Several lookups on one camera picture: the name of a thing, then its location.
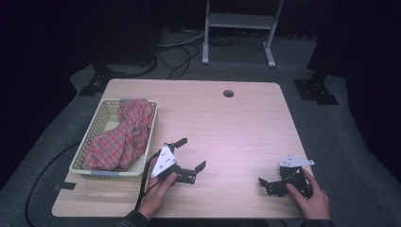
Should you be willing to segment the red plaid cloth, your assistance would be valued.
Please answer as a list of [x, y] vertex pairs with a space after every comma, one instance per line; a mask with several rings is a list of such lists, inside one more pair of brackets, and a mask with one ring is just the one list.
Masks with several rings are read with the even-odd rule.
[[146, 150], [155, 107], [146, 99], [123, 101], [119, 125], [95, 136], [82, 164], [85, 170], [126, 171]]

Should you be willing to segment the white metal stand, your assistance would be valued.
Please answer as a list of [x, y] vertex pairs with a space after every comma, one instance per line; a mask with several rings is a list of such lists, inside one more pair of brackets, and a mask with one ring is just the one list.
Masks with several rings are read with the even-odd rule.
[[277, 28], [279, 17], [285, 0], [278, 0], [277, 8], [273, 15], [250, 15], [250, 14], [232, 14], [217, 13], [210, 11], [211, 0], [206, 0], [204, 32], [201, 62], [204, 65], [209, 63], [209, 31], [215, 27], [223, 28], [244, 28], [267, 30], [268, 38], [263, 42], [263, 49], [270, 68], [275, 68], [276, 63], [272, 55], [270, 46]]

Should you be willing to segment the black stand base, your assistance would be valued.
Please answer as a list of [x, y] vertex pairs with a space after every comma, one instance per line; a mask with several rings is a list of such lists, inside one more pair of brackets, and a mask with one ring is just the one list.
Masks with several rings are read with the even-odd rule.
[[102, 61], [94, 63], [93, 67], [95, 73], [90, 82], [80, 90], [80, 96], [94, 96], [96, 93], [103, 93], [111, 79], [125, 76], [125, 73], [112, 70]]
[[310, 79], [295, 79], [293, 82], [301, 100], [315, 101], [319, 105], [338, 105], [324, 85], [326, 77], [326, 74], [315, 72]]

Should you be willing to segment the black tape strip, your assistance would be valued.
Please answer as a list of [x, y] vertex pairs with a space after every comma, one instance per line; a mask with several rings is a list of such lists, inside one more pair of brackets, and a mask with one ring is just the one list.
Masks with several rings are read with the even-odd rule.
[[62, 189], [74, 190], [75, 187], [76, 187], [75, 183], [62, 182], [62, 183], [55, 183], [53, 186], [53, 190], [54, 191], [61, 191]]

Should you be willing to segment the person's left hand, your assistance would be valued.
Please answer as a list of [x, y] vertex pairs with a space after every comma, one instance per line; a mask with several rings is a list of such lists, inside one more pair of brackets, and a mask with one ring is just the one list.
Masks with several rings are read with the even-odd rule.
[[163, 206], [167, 191], [175, 183], [176, 178], [175, 172], [170, 173], [164, 180], [159, 177], [150, 178], [148, 192], [137, 211], [150, 220]]

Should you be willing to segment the person's right hand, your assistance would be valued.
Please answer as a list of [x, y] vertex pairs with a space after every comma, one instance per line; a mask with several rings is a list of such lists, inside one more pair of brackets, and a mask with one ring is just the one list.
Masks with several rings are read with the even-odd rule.
[[331, 219], [329, 198], [323, 193], [316, 179], [306, 170], [305, 177], [310, 183], [312, 196], [306, 199], [302, 194], [290, 183], [286, 185], [289, 194], [295, 199], [304, 218], [306, 220], [313, 219]]

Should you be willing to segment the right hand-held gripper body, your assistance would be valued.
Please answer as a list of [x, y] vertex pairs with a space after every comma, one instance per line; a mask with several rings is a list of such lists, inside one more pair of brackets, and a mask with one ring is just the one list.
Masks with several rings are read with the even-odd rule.
[[309, 199], [312, 196], [312, 189], [303, 172], [304, 166], [313, 166], [314, 162], [306, 158], [288, 155], [278, 163], [280, 181], [266, 182], [266, 191], [269, 195], [283, 197], [288, 194], [286, 185], [292, 184], [298, 192]]

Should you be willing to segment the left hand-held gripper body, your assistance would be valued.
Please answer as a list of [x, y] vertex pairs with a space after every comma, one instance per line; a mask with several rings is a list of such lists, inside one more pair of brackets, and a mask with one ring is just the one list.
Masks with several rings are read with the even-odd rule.
[[150, 177], [158, 177], [160, 180], [165, 180], [171, 173], [176, 173], [176, 183], [194, 184], [196, 180], [196, 172], [194, 170], [183, 169], [178, 165], [174, 156], [176, 146], [172, 144], [163, 144], [156, 164], [154, 165]]

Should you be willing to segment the cream plastic basket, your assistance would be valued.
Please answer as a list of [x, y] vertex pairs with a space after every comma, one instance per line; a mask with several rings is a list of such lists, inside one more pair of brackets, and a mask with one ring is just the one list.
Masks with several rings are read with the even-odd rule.
[[93, 138], [105, 131], [110, 131], [118, 127], [119, 118], [118, 111], [125, 99], [103, 99], [97, 106], [92, 121], [85, 132], [78, 150], [69, 166], [69, 171], [78, 174], [86, 180], [97, 181], [123, 181], [123, 182], [140, 182], [149, 159], [150, 150], [153, 143], [154, 129], [158, 121], [158, 103], [150, 100], [149, 103], [155, 109], [152, 118], [150, 133], [148, 136], [144, 153], [134, 160], [126, 171], [92, 171], [83, 168], [84, 157], [87, 148], [90, 146]]

